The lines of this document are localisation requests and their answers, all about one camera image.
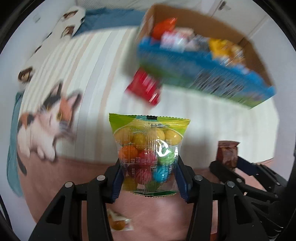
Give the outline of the dark red snack packet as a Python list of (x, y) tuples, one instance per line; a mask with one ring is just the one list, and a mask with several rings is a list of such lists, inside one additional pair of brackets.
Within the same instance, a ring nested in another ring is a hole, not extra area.
[(238, 145), (236, 141), (219, 141), (216, 155), (216, 161), (233, 170), (238, 161)]

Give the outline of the small orange jelly packet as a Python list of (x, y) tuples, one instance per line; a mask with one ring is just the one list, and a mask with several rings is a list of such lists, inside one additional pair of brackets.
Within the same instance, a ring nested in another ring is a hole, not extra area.
[(113, 211), (112, 209), (107, 209), (108, 221), (112, 232), (115, 231), (132, 231), (132, 220)]

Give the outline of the colourful candy ball bag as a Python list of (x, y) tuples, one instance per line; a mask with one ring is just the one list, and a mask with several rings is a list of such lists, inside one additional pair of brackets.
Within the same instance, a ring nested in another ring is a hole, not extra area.
[(109, 123), (124, 175), (123, 190), (147, 197), (177, 193), (174, 171), (190, 120), (111, 113)]

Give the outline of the striped cat print blanket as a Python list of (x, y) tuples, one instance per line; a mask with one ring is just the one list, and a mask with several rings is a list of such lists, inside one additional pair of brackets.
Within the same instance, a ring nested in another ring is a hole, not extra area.
[(165, 85), (160, 103), (150, 108), (125, 89), (131, 80), (129, 67), (135, 28), (89, 32), (59, 44), (44, 60), (25, 89), (20, 113), (35, 112), (54, 86), (63, 96), (80, 91), (74, 110), (73, 141), (50, 139), (43, 130), (35, 137), (48, 141), (36, 147), (23, 138), (16, 146), (24, 167), (18, 170), (23, 197), (34, 221), (38, 221), (68, 180), (83, 183), (115, 162), (115, 140), (108, 121), (110, 113), (154, 114), (189, 118), (181, 157), (193, 168), (207, 166), (215, 157), (219, 140), (238, 141), (238, 154), (255, 163), (272, 159), (278, 132), (278, 112), (270, 98), (254, 108), (203, 92)]

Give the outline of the yellow chips bag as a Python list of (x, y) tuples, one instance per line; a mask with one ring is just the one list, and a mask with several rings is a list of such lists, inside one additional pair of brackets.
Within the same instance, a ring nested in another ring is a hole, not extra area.
[(227, 62), (226, 65), (245, 65), (243, 49), (232, 42), (226, 44)]

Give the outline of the black yellow snack bag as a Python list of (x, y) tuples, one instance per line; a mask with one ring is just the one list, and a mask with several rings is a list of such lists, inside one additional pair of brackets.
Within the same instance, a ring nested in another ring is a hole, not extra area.
[(229, 40), (214, 39), (208, 40), (208, 46), (214, 59), (217, 58), (230, 58), (233, 56), (232, 47), (233, 43)]

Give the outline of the brown cardboard box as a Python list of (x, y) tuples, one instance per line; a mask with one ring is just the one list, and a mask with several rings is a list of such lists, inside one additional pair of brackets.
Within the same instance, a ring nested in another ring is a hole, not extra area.
[[(177, 18), (176, 28), (191, 28), (195, 37), (184, 52), (159, 47), (151, 37), (154, 26)], [(229, 40), (244, 52), (245, 65), (226, 65), (212, 57), (210, 38)], [(194, 89), (255, 107), (275, 95), (275, 87), (253, 45), (229, 25), (189, 9), (154, 4), (145, 13), (137, 36), (140, 67), (163, 84)]]

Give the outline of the red white snack packet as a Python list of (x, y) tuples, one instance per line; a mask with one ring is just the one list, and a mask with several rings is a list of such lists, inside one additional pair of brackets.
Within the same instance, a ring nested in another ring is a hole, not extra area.
[(159, 47), (170, 51), (184, 52), (194, 37), (193, 29), (179, 27), (170, 32), (165, 31), (161, 36)]

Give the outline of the white wardrobe door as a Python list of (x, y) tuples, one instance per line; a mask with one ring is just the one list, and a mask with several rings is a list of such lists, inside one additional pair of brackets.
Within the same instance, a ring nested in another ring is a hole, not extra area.
[(268, 20), (268, 14), (254, 1), (203, 1), (211, 4), (208, 15), (251, 37)]

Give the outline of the orange snack bag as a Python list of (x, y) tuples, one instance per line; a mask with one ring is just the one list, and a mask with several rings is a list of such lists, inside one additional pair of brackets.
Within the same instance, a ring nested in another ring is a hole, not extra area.
[(175, 29), (177, 18), (168, 18), (157, 23), (152, 29), (151, 37), (155, 40), (161, 40), (165, 32), (172, 32)]

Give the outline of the blue pillow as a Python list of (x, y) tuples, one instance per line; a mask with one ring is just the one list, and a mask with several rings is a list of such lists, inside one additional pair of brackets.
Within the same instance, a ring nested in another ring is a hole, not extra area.
[(99, 29), (139, 26), (144, 15), (144, 11), (136, 9), (90, 9), (74, 36)]

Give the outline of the bear print pillow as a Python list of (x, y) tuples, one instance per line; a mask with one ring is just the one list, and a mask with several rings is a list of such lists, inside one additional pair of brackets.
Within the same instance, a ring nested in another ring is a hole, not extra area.
[(41, 67), (46, 57), (60, 44), (69, 41), (84, 21), (86, 10), (73, 6), (62, 15), (52, 32), (33, 52), (18, 74), (18, 82), (27, 85), (35, 72)]

